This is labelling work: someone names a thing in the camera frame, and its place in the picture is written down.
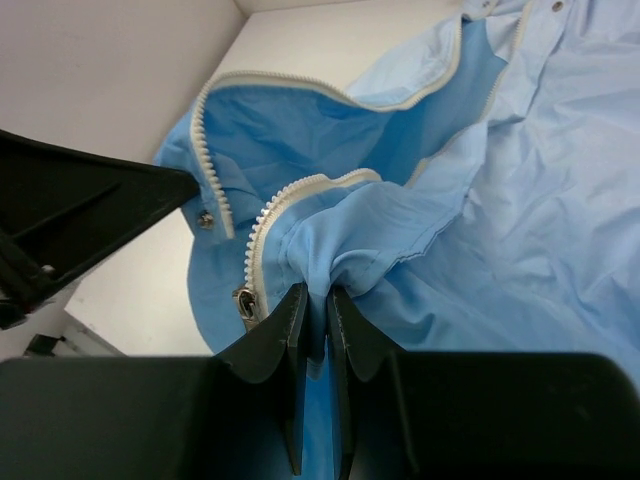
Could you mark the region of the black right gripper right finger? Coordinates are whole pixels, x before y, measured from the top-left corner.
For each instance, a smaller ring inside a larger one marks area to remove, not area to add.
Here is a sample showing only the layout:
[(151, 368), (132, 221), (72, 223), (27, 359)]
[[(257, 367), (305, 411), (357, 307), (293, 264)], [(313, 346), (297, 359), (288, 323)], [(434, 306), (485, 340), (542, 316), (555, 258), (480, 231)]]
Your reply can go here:
[(327, 320), (334, 476), (400, 479), (406, 468), (393, 360), (401, 348), (342, 288), (327, 297)]

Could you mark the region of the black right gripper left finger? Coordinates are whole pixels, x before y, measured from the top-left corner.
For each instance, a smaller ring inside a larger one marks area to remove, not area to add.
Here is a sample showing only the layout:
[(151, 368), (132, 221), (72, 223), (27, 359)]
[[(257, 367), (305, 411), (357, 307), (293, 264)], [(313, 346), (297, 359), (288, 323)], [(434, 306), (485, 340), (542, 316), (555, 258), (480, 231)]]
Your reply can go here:
[(293, 285), (275, 310), (216, 356), (216, 475), (302, 470), (308, 292)]

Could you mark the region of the light blue zip jacket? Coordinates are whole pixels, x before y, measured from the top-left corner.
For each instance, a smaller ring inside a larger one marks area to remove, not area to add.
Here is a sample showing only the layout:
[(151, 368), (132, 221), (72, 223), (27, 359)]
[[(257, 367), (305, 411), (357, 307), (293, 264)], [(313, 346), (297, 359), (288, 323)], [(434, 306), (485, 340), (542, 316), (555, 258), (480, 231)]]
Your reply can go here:
[(155, 161), (200, 186), (188, 293), (212, 351), (308, 286), (306, 479), (333, 474), (332, 286), (410, 350), (599, 353), (639, 376), (635, 1), (469, 1), (346, 91), (214, 77)]

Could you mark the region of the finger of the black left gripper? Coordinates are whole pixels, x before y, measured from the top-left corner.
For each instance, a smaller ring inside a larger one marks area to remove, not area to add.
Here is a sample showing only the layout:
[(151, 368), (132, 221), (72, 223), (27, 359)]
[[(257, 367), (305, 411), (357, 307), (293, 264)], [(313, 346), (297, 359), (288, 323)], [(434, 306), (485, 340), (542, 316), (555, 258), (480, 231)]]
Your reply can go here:
[(188, 173), (1, 134), (1, 327), (196, 197)]

